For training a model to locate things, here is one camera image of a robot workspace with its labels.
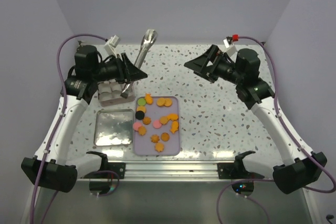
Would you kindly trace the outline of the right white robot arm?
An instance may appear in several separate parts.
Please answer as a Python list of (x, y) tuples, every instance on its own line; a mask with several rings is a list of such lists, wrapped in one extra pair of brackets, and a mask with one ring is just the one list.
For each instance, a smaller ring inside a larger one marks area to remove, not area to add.
[(184, 64), (184, 67), (211, 83), (218, 78), (233, 83), (238, 98), (263, 124), (280, 153), (282, 163), (279, 165), (258, 160), (255, 151), (236, 155), (232, 174), (239, 178), (248, 178), (252, 174), (271, 178), (284, 194), (315, 182), (322, 173), (316, 163), (325, 166), (326, 156), (306, 146), (293, 128), (287, 133), (281, 125), (287, 119), (276, 112), (275, 93), (259, 77), (258, 54), (252, 49), (243, 48), (237, 51), (236, 60), (232, 61), (230, 56), (235, 50), (231, 46), (221, 51), (218, 46), (211, 45), (205, 53)]

